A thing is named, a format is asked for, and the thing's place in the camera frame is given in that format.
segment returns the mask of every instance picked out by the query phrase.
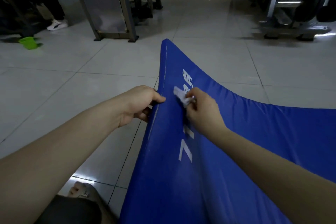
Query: white cloth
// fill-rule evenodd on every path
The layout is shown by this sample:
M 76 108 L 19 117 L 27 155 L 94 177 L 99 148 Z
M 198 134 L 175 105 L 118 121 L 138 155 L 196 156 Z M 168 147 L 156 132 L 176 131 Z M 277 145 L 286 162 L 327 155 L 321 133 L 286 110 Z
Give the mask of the white cloth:
M 184 90 L 181 90 L 179 87 L 174 87 L 173 91 L 174 95 L 182 102 L 183 107 L 186 108 L 187 105 L 190 103 L 192 98 L 186 98 L 186 93 Z

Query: white sneaker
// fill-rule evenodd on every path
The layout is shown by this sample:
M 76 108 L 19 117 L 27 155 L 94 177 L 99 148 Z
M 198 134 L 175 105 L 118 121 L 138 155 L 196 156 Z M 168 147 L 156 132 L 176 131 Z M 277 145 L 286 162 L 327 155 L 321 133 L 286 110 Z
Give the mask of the white sneaker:
M 66 19 L 57 21 L 55 19 L 52 20 L 52 24 L 47 27 L 49 31 L 55 31 L 61 28 L 67 28 L 68 27 L 68 21 Z

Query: green bucket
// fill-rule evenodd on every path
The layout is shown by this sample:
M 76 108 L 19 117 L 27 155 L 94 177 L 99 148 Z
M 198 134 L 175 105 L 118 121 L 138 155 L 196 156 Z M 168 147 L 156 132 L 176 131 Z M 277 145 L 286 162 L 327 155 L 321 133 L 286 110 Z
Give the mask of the green bucket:
M 19 43 L 23 44 L 23 46 L 28 50 L 36 49 L 38 47 L 32 36 L 20 39 Z

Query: blue exercise mat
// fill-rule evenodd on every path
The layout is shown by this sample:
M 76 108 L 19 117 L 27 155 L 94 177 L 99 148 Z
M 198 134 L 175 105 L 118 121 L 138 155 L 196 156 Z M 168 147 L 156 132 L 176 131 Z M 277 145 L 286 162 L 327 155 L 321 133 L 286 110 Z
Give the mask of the blue exercise mat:
M 229 129 L 336 182 L 336 110 L 243 98 L 215 82 L 166 39 L 158 88 L 166 102 L 153 108 L 120 223 L 290 223 L 224 152 L 188 123 L 174 86 L 199 87 L 216 100 Z

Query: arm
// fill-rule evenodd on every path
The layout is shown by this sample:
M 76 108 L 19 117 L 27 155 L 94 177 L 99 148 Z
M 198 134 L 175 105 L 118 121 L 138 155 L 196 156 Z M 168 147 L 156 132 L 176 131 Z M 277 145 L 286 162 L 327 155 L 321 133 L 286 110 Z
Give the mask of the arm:
M 222 149 L 293 223 L 336 223 L 336 184 L 230 131 L 214 99 L 199 88 L 186 97 L 195 128 Z
M 34 223 L 69 177 L 116 128 L 147 121 L 153 88 L 135 87 L 91 107 L 0 160 L 0 222 Z

